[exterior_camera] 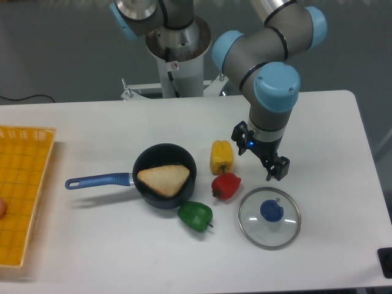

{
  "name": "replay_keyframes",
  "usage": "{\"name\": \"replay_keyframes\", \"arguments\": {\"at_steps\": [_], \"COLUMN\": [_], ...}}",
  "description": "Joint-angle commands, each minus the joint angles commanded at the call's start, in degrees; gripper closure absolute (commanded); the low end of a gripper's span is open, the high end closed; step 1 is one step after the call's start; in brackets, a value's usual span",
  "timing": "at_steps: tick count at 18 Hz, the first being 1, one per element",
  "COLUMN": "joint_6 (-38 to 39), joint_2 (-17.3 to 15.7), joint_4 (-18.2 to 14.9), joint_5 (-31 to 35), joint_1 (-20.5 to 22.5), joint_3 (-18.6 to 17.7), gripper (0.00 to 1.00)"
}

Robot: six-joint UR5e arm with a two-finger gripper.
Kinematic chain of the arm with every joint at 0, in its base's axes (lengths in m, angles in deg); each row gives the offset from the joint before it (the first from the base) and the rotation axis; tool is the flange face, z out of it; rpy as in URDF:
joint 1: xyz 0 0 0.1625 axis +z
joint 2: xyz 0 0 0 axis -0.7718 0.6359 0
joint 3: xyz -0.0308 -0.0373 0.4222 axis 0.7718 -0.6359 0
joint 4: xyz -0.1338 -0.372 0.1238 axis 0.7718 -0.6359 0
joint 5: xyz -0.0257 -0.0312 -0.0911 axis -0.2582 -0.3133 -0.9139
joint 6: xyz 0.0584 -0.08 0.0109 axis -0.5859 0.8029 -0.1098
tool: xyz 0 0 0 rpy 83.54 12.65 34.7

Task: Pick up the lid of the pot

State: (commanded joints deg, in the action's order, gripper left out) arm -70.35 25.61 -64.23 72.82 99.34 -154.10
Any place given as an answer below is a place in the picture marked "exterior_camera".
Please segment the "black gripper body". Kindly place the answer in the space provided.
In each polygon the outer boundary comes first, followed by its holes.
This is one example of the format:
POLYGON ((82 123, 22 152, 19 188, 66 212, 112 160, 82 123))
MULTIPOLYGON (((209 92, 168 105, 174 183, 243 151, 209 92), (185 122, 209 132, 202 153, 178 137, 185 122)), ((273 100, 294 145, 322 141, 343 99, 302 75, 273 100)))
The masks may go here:
POLYGON ((253 136, 245 136, 245 145, 248 150, 255 154, 261 161, 264 167, 279 166, 283 160, 277 155, 277 150, 282 138, 275 141, 260 141, 253 136))

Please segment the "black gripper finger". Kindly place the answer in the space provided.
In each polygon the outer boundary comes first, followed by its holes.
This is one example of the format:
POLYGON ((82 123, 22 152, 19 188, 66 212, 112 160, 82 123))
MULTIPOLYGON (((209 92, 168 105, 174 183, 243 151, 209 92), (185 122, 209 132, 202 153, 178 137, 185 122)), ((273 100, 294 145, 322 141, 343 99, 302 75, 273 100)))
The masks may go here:
POLYGON ((231 135, 232 141, 236 143, 238 147, 238 155, 243 155, 248 149, 252 149, 254 146, 254 131, 249 130, 247 124, 241 121, 233 128, 231 135))
POLYGON ((288 173, 290 160, 287 157, 274 154, 272 158, 263 161, 263 166, 267 170, 266 180, 282 180, 288 173))

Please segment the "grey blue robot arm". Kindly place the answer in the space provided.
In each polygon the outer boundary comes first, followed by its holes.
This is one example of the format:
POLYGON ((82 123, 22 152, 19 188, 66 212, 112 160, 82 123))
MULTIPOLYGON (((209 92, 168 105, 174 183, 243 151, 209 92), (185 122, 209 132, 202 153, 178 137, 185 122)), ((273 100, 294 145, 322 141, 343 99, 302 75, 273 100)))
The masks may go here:
POLYGON ((238 152, 251 151, 268 179, 281 180, 290 161, 277 150, 301 84, 286 60, 323 42, 327 22, 319 9, 296 1, 255 1, 254 6, 263 23, 259 32, 227 31, 216 41, 192 1, 113 1, 110 10, 128 39, 144 37, 165 98, 203 94, 203 57, 210 51, 221 77, 250 105, 248 121, 232 132, 238 152))

